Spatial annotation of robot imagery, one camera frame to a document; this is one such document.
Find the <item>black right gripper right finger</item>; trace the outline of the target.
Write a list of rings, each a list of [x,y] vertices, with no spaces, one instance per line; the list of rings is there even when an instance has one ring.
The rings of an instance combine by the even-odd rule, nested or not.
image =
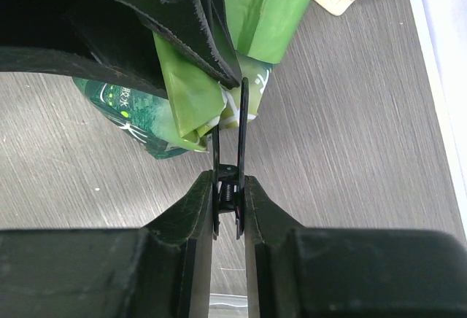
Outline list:
[[[308,228],[245,179],[250,317],[464,317],[466,248],[434,230]]]

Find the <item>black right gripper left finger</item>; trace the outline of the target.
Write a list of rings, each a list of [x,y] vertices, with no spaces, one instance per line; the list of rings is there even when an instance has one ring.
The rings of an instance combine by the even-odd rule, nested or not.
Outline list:
[[[212,174],[142,228],[4,230],[3,317],[206,317]]]

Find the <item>green litter bag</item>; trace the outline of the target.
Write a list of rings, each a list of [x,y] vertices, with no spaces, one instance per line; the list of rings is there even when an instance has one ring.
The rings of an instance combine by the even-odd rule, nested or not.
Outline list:
[[[108,82],[74,84],[100,113],[158,160],[206,152],[214,128],[254,120],[272,69],[282,60],[310,0],[210,0],[212,35],[232,71],[227,85],[191,63],[161,36],[155,52],[167,96]]]

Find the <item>black bag clip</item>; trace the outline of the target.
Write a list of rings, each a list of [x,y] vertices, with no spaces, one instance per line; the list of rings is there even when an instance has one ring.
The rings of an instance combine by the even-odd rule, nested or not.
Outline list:
[[[237,164],[220,163],[220,130],[216,125],[212,129],[212,221],[213,239],[219,236],[219,214],[233,212],[235,215],[236,239],[244,234],[245,220],[245,174],[244,158],[247,135],[247,119],[249,106],[249,81],[242,79],[239,105],[239,134],[237,144]]]

